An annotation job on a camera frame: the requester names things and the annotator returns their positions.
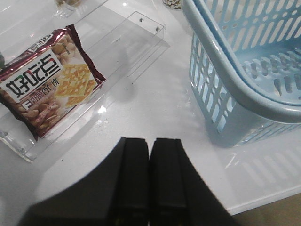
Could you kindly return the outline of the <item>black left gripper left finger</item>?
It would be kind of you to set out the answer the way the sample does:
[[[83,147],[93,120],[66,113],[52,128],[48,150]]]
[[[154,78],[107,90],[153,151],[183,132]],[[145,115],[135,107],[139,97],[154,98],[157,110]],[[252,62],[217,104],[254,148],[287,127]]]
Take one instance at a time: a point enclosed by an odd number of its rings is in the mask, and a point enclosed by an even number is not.
[[[113,226],[146,226],[149,220],[149,150],[145,139],[126,138]]]

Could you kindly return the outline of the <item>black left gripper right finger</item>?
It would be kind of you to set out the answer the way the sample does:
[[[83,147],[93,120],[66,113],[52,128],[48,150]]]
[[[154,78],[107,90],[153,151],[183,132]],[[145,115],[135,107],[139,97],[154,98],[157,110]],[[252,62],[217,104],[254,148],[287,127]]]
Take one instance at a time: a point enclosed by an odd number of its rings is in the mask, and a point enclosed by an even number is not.
[[[158,138],[150,156],[150,224],[187,226],[187,205],[174,139]]]

